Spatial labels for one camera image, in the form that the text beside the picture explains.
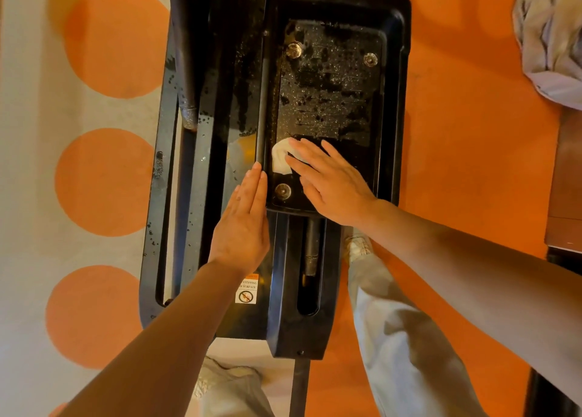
orange circle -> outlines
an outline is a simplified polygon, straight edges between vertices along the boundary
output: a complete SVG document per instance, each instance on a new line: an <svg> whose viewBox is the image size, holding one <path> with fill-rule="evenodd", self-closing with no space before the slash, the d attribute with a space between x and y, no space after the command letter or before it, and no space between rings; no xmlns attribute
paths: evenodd
<svg viewBox="0 0 582 417"><path fill-rule="evenodd" d="M67 405L68 403L61 403L59 406L52 410L48 417L57 417L60 413L63 412L63 409L65 409Z"/></svg>
<svg viewBox="0 0 582 417"><path fill-rule="evenodd" d="M62 278L45 311L54 346L85 368L104 368L142 330L138 287L127 271L103 265Z"/></svg>
<svg viewBox="0 0 582 417"><path fill-rule="evenodd" d="M168 23L159 0L79 0L63 31L69 63L101 94L141 97L162 84Z"/></svg>
<svg viewBox="0 0 582 417"><path fill-rule="evenodd" d="M121 129L79 136L62 152L55 191L67 216L96 235L118 237L145 227L154 149Z"/></svg>

warning label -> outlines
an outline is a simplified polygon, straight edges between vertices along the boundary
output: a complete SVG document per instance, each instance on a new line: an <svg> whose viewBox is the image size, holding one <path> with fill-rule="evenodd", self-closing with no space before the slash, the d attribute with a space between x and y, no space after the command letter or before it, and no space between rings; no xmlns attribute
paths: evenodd
<svg viewBox="0 0 582 417"><path fill-rule="evenodd" d="M257 303L258 274L246 276L236 291L235 303Z"/></svg>

pant leg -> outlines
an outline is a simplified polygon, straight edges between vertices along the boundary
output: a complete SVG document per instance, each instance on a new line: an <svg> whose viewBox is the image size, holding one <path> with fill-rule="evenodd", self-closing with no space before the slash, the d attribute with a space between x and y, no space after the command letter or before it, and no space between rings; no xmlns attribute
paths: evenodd
<svg viewBox="0 0 582 417"><path fill-rule="evenodd" d="M261 388L257 373L235 376L224 370L223 378L206 391L199 401L201 417L275 417Z"/></svg>
<svg viewBox="0 0 582 417"><path fill-rule="evenodd" d="M374 255L353 261L348 290L376 405L386 417L487 417L463 362Z"/></svg>

orange floor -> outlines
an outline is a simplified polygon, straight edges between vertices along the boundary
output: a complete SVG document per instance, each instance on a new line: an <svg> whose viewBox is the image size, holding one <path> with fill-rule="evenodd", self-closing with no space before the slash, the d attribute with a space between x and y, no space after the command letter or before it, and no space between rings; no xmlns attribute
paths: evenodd
<svg viewBox="0 0 582 417"><path fill-rule="evenodd" d="M543 257L558 106L521 74L513 0L411 0L400 206ZM529 367L455 312L387 251L404 292L442 328L491 417L523 415ZM374 416L344 268L325 355L309 379L308 417Z"/></svg>

left hand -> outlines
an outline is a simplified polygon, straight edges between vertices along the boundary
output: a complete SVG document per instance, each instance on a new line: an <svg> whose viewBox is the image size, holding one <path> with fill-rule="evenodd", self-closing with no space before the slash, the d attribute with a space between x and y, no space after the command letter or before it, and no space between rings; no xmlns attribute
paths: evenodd
<svg viewBox="0 0 582 417"><path fill-rule="evenodd" d="M266 221L266 173L255 163L232 193L212 235L208 263L231 268L244 278L269 251Z"/></svg>

